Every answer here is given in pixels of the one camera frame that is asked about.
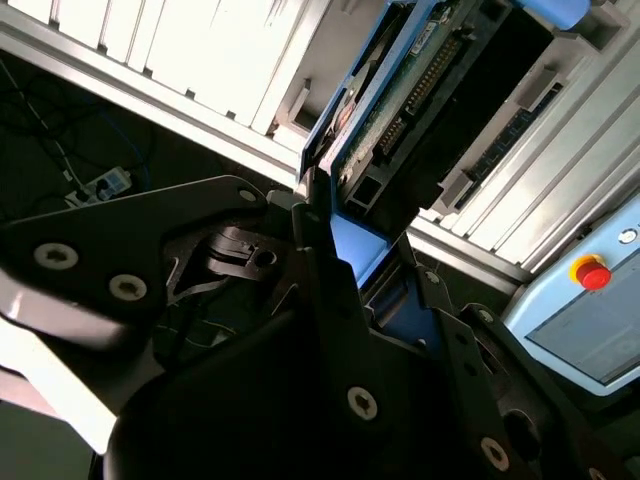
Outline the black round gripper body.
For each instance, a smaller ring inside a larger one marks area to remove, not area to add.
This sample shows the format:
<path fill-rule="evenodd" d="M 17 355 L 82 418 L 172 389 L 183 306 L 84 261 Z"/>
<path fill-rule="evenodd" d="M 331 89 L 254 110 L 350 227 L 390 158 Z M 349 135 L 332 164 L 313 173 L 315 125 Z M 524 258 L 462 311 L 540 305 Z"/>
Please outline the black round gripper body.
<path fill-rule="evenodd" d="M 107 479 L 447 479 L 446 388 L 411 307 L 380 330 L 350 305 L 288 309 L 135 394 Z"/>

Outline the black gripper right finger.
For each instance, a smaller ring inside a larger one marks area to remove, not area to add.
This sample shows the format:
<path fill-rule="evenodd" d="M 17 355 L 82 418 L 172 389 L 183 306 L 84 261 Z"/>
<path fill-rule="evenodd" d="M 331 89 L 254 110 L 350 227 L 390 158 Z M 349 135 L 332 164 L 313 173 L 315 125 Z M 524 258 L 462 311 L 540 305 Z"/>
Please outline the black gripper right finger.
<path fill-rule="evenodd" d="M 631 472 L 504 324 L 471 304 L 458 315 L 407 237 L 398 256 L 417 294 L 413 344 L 446 388 L 436 460 L 447 479 L 629 479 Z"/>

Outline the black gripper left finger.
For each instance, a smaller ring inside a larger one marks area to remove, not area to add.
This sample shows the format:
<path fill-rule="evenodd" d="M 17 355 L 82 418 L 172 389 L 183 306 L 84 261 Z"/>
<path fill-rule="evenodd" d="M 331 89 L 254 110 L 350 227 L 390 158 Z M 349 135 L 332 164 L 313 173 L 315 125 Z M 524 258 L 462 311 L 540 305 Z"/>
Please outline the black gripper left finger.
<path fill-rule="evenodd" d="M 332 186 L 219 176 L 1 229 L 1 365 L 72 425 L 376 425 L 381 374 Z M 258 294 L 245 333 L 182 365 L 153 361 L 173 304 Z"/>

